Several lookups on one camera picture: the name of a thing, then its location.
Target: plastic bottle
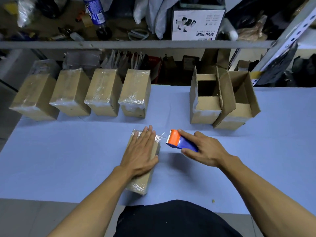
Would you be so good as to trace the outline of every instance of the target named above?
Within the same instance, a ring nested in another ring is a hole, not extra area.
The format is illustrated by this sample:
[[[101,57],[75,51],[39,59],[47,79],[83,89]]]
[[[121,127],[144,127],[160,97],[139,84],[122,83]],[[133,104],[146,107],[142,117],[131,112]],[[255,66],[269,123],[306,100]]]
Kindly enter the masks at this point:
[[[105,25],[106,17],[100,0],[83,0],[91,17],[92,23],[97,26],[97,36],[100,40],[108,40],[112,37],[112,31]]]

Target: black shirt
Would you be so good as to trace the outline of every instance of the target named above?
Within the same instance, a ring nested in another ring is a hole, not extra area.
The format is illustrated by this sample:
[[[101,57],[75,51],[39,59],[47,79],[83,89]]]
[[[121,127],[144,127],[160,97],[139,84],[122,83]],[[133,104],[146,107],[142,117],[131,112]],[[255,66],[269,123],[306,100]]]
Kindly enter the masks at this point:
[[[242,237],[214,212],[183,200],[125,207],[114,237],[123,236]]]

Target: barcode scanner picture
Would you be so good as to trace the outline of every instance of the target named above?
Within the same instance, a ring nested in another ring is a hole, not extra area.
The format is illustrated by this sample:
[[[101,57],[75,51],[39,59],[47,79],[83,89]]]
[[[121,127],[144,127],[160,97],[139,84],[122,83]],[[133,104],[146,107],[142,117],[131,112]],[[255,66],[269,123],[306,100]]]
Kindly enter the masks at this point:
[[[176,19],[176,25],[178,25],[177,29],[182,30],[183,32],[187,32],[186,28],[194,27],[196,21],[192,21],[192,19],[187,19],[186,17],[182,18],[182,20]]]

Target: person's right hand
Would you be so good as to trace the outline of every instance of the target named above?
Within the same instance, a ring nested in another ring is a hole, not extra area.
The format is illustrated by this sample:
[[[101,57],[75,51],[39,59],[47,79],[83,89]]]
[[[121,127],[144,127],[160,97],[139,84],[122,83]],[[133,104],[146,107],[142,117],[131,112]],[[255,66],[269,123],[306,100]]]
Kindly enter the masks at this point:
[[[228,154],[224,147],[215,138],[208,137],[199,131],[196,131],[194,135],[180,129],[178,132],[198,147],[198,152],[194,152],[187,148],[181,149],[181,152],[191,159],[208,166],[221,167],[227,158],[232,157],[232,155]]]

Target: tiled floor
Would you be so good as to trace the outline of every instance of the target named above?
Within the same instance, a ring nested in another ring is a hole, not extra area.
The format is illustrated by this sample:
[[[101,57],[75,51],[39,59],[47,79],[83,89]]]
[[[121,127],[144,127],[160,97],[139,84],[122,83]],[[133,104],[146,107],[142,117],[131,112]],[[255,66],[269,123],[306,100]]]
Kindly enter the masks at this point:
[[[0,199],[0,237],[45,237],[76,203]],[[124,206],[117,206],[105,237],[112,237]],[[263,237],[250,215],[218,213],[243,237]]]

